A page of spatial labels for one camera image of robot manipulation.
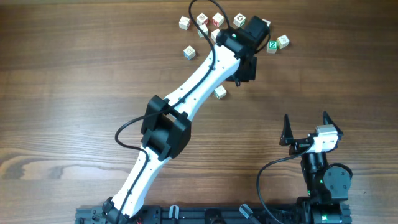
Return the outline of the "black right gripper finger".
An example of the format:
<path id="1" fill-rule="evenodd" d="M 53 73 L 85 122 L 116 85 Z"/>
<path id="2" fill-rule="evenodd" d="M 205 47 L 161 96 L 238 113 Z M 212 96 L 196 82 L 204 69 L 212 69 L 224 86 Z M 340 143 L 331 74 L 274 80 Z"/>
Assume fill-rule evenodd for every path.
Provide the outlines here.
<path id="1" fill-rule="evenodd" d="M 294 137 L 292 134 L 289 116 L 288 116 L 288 114 L 285 114 L 284 115 L 284 125 L 283 125 L 282 133 L 280 136 L 279 144 L 281 146 L 288 146 L 288 145 L 292 145 L 293 143 L 294 143 Z"/>
<path id="2" fill-rule="evenodd" d="M 329 114 L 326 111 L 323 112 L 323 124 L 333 125 L 337 131 L 338 137 L 343 137 L 343 131 L 334 123 L 334 121 L 330 118 Z"/>

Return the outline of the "wooden block baseball picture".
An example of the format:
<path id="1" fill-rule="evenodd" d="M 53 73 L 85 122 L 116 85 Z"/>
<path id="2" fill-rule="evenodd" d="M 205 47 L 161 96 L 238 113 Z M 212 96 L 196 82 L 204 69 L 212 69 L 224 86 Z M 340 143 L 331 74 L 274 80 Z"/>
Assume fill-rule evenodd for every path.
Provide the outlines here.
<path id="1" fill-rule="evenodd" d="M 227 91 L 226 91 L 226 89 L 224 88 L 224 86 L 222 86 L 222 85 L 220 85 L 220 86 L 218 86 L 217 88 L 215 88 L 215 90 L 214 90 L 214 95 L 217 97 L 217 99 L 222 99 L 223 97 L 225 97 L 226 96 L 226 94 L 227 94 Z"/>

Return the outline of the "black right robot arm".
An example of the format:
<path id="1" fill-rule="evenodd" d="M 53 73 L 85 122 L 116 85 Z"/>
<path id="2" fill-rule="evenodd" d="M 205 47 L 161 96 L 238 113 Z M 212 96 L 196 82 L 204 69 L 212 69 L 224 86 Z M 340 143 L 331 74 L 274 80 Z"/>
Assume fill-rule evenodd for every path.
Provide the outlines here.
<path id="1" fill-rule="evenodd" d="M 342 130 L 326 111 L 323 112 L 323 124 L 302 139 L 293 137 L 289 117 L 284 116 L 279 144 L 288 146 L 291 156 L 301 157 L 308 191 L 308 196 L 299 197 L 294 205 L 293 223 L 348 224 L 353 221 L 349 205 L 345 204 L 353 172 L 344 164 L 330 164 L 326 158 L 338 147 L 342 137 Z"/>

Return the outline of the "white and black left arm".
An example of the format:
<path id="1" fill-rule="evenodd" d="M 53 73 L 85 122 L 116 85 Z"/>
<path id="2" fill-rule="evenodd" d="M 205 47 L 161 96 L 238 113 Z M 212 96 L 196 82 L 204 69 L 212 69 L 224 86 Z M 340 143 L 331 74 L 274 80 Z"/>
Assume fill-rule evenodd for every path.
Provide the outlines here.
<path id="1" fill-rule="evenodd" d="M 141 117 L 139 156 L 121 190 L 103 204 L 108 223 L 132 223 L 163 166 L 177 157 L 190 140 L 192 120 L 200 106 L 225 80 L 242 82 L 256 77 L 255 56 L 271 37 L 269 23 L 254 16 L 243 28 L 221 30 L 208 58 L 177 90 L 154 96 Z"/>

